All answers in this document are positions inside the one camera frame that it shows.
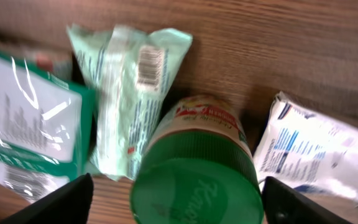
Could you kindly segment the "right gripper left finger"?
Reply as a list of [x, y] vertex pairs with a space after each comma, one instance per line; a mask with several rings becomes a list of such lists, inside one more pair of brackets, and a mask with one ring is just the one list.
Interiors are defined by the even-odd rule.
[[94, 183], [85, 174], [0, 221], [1, 224], [85, 224]]

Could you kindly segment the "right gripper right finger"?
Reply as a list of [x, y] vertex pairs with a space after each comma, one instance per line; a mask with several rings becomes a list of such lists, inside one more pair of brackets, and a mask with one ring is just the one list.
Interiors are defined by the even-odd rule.
[[272, 224], [350, 224], [271, 176], [265, 179], [262, 203]]

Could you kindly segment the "white blue tissue packet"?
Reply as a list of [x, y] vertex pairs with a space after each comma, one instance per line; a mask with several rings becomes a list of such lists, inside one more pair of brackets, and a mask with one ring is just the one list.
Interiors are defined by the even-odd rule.
[[357, 120], [319, 113], [280, 92], [253, 160], [260, 188], [274, 177], [299, 192], [358, 203]]

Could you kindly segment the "green 3M gloves package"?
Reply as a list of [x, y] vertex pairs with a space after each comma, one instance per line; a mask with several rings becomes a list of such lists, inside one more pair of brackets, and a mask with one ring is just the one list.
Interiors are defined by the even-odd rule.
[[0, 184], [35, 202], [85, 171], [95, 92], [0, 52]]

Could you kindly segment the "green lid jar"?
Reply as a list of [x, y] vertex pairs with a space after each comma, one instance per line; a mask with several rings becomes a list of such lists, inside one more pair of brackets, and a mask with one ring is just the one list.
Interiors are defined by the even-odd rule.
[[160, 121], [130, 196], [140, 224], [261, 224], [264, 208], [244, 130], [211, 95], [180, 100]]

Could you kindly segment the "mint green wipes packet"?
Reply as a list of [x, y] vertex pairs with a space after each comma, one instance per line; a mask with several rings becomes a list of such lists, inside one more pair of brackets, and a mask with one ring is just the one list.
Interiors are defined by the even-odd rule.
[[83, 79], [96, 92], [90, 170], [133, 180], [193, 36], [173, 28], [148, 34], [125, 25], [107, 31], [72, 25], [67, 34]]

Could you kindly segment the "orange red snack packet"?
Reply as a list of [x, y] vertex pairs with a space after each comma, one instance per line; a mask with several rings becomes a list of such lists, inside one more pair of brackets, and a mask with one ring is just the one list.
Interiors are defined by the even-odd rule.
[[61, 80], [71, 80], [73, 59], [71, 53], [29, 42], [0, 40], [0, 51], [24, 59], [37, 68], [52, 73]]

